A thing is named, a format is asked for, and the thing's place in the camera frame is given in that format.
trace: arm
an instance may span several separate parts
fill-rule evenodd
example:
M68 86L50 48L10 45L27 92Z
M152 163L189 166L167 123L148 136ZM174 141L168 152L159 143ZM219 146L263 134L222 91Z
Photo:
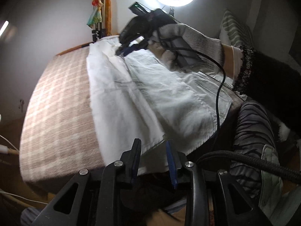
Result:
M301 75L285 63L242 47L242 66L236 79L233 72L237 62L233 61L232 47L222 47L225 56L223 68L228 77L236 80L233 91L261 103L287 127L301 135Z
M287 127L301 135L301 76L298 72L245 47L242 51L235 48L233 55L232 47L184 24L165 25L160 28L160 34L162 38L182 37L192 49L214 59L224 68L226 75L235 80L233 91L261 103ZM179 70L171 51L162 50L157 57L169 70Z

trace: wall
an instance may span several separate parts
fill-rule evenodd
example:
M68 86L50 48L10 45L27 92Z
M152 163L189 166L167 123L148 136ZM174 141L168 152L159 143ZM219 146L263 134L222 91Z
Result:
M261 0L253 30L255 48L285 62L297 26L298 17L286 0Z
M261 0L252 0L249 16L246 20L246 25L249 26L250 30L253 31L258 18L260 10Z
M153 9L156 0L112 0L112 32L120 32L133 17L128 6L138 1ZM224 8L245 22L251 0L194 0L175 9L176 18L207 36L218 35ZM57 53L91 41L86 26L92 12L91 0L21 0L8 20L17 27L9 43L0 44L0 114L2 122L22 116L34 87L48 61Z

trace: hand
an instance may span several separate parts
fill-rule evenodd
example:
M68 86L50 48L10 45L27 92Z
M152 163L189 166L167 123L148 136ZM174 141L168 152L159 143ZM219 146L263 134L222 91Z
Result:
M184 24L169 24L161 27L159 30L162 39L182 37L192 49L209 56L223 66L224 56L220 40L209 38ZM173 52L162 48L157 31L154 31L149 44L149 49L169 70L179 70L179 67L173 61L176 56ZM206 68L215 73L219 71L219 67L210 60L202 59L204 64L202 64L201 68Z

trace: beige plaid blanket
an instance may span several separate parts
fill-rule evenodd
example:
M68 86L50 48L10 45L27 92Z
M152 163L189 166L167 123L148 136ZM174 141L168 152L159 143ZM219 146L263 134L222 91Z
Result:
M103 164L90 109L88 53L85 47L56 56L37 83L26 112L22 178L51 192L81 168Z

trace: green patterned pillow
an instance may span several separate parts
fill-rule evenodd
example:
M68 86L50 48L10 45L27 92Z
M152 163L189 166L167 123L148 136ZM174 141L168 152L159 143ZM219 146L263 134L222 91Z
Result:
M228 9L225 9L219 39L228 46L254 47L250 28L239 22Z

